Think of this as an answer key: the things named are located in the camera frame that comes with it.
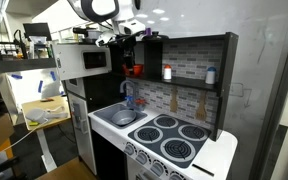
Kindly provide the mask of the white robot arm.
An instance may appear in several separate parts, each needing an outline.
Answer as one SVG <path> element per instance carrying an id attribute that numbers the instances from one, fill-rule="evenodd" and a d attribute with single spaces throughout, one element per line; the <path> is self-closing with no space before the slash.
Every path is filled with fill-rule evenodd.
<path id="1" fill-rule="evenodd" d="M 95 41 L 98 47 L 118 44 L 123 49 L 123 59 L 128 68 L 135 65 L 136 37 L 146 26 L 135 18 L 133 5 L 137 0 L 67 0 L 83 20 L 101 24 L 110 20 L 112 28 L 104 31 Z"/>

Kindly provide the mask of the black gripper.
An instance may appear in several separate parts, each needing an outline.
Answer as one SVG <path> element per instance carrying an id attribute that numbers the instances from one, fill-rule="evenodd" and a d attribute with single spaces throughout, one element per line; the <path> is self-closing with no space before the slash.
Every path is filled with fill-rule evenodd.
<path id="1" fill-rule="evenodd" d="M 124 60 L 128 68 L 132 68 L 135 63 L 135 52 L 134 46 L 136 45 L 136 39 L 129 37 L 123 41 L 124 48 Z"/>

